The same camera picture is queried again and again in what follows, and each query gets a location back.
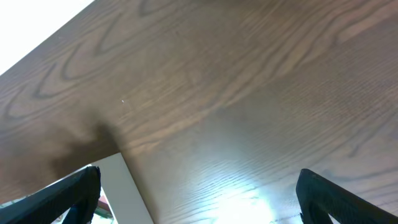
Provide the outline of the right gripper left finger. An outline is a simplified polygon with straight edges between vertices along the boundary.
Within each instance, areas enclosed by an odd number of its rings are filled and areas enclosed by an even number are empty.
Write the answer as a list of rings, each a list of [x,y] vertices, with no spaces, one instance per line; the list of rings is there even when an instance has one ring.
[[[1,223],[48,224],[64,212],[64,223],[90,223],[101,192],[101,172],[85,169],[1,209]]]

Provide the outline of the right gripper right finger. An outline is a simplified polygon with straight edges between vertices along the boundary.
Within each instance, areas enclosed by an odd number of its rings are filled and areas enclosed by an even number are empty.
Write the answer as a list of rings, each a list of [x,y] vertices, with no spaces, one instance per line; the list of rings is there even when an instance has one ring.
[[[397,223],[397,217],[345,190],[317,173],[302,169],[296,194],[304,224],[384,224]]]

